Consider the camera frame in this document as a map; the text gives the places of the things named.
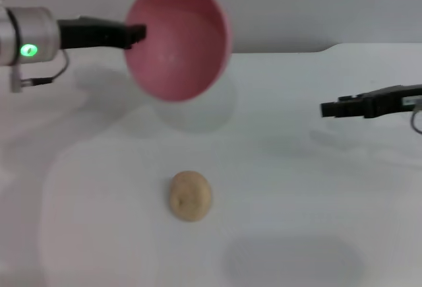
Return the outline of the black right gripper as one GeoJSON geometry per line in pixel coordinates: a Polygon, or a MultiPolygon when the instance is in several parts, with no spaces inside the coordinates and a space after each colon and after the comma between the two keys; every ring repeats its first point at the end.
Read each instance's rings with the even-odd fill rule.
{"type": "Polygon", "coordinates": [[[383,115],[411,112],[421,101],[421,85],[398,85],[357,94],[342,96],[336,102],[320,105],[322,117],[376,118],[383,115]]]}

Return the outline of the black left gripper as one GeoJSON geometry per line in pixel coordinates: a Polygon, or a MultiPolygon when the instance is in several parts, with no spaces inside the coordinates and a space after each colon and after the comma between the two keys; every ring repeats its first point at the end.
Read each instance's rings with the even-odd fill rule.
{"type": "Polygon", "coordinates": [[[125,26],[120,22],[92,17],[57,21],[61,49],[110,47],[131,49],[146,37],[146,25],[125,26]]]}

